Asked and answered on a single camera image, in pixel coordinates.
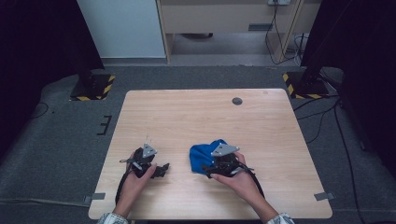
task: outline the plaid shirt sleeve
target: plaid shirt sleeve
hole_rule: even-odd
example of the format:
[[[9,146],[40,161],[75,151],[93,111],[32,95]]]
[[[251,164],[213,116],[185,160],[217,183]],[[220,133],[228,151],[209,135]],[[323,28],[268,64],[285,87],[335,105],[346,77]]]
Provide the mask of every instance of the plaid shirt sleeve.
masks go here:
[[[97,224],[128,224],[128,221],[114,213],[105,213],[98,220]]]
[[[282,213],[269,220],[267,224],[294,224],[294,221],[288,214]]]

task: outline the blue cloth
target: blue cloth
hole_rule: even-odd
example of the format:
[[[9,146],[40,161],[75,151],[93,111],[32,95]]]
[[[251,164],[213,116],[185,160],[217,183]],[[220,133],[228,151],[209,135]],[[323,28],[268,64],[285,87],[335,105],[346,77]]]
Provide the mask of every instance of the blue cloth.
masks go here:
[[[190,148],[190,163],[191,170],[195,173],[205,175],[206,172],[202,169],[202,165],[212,166],[213,157],[211,153],[220,145],[220,143],[227,145],[227,143],[222,140],[213,141],[211,144],[200,144],[194,145]]]

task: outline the table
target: table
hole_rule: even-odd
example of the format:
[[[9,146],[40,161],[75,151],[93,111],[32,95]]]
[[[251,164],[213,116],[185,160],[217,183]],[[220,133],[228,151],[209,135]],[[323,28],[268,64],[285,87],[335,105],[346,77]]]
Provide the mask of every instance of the table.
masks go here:
[[[241,105],[233,104],[235,97]],[[129,91],[95,191],[106,197],[92,201],[90,218],[112,211],[125,171],[119,160],[147,141],[158,150],[154,161],[170,162],[170,168],[149,181],[129,218],[258,219],[233,191],[191,171],[191,146],[217,139],[241,148],[278,212],[295,218],[332,215],[329,202],[314,197],[324,190],[286,92],[228,89]]]
[[[275,14],[274,6],[262,0],[156,1],[168,62],[175,34],[266,32]],[[290,0],[288,6],[277,7],[279,35],[272,27],[268,32],[268,45],[278,62],[284,59],[293,34],[310,32],[320,3],[321,0]]]

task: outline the striped warning tape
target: striped warning tape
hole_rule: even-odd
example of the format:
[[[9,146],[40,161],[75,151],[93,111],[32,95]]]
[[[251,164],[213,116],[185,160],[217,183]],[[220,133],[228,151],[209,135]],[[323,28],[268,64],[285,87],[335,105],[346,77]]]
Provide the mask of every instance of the striped warning tape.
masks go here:
[[[114,78],[116,78],[116,77],[109,76],[106,87],[104,88],[103,93],[101,95],[96,95],[96,96],[80,95],[80,96],[76,96],[76,97],[70,97],[70,100],[71,101],[104,100],[107,97],[108,92],[111,89],[111,86],[113,85]]]
[[[283,74],[283,80],[288,87],[289,95],[292,99],[318,99],[328,97],[328,94],[297,94],[291,84],[288,74]]]

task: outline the wall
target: wall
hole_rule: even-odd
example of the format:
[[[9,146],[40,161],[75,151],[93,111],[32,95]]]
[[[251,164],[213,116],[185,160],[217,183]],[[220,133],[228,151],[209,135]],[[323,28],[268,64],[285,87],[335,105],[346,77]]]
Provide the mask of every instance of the wall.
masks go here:
[[[78,0],[101,58],[165,58],[155,0]]]

